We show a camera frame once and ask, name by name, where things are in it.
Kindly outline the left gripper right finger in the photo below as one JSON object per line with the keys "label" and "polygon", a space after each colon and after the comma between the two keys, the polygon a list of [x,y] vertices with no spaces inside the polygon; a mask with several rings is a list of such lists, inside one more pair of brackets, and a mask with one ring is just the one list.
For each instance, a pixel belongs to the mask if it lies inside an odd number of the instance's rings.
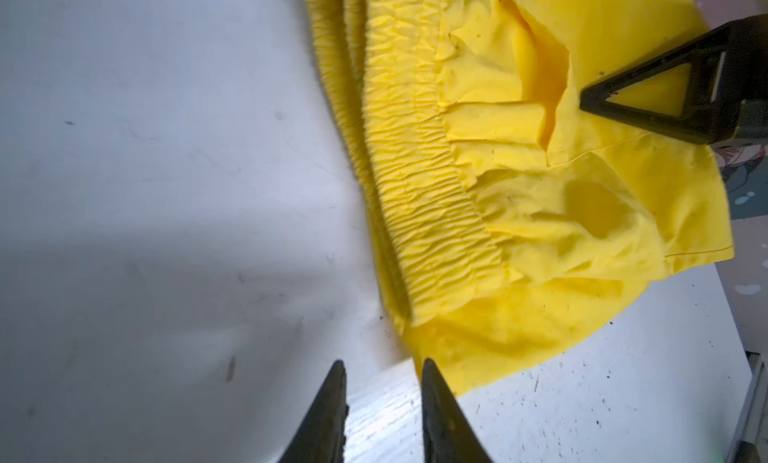
{"label": "left gripper right finger", "polygon": [[421,408],[425,462],[491,462],[431,358],[423,364]]}

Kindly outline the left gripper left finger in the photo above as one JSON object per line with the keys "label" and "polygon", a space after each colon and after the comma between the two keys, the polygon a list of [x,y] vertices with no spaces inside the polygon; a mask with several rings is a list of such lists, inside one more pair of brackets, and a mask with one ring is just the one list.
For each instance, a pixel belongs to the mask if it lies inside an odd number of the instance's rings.
{"label": "left gripper left finger", "polygon": [[346,369],[336,360],[279,462],[343,462],[348,413]]}

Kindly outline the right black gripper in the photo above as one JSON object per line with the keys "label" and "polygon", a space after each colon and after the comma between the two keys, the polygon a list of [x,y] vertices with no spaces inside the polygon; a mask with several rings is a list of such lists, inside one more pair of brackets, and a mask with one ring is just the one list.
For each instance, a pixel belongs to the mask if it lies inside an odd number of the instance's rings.
{"label": "right black gripper", "polygon": [[580,109],[717,148],[767,141],[767,15],[731,21],[585,88]]}

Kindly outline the yellow shorts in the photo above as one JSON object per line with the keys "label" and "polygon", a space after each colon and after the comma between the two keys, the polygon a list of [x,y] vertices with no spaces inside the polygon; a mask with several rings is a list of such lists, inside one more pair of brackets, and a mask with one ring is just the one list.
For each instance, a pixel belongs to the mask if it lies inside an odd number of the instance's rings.
{"label": "yellow shorts", "polygon": [[734,253],[713,151],[586,112],[694,0],[305,0],[386,311],[463,394]]}

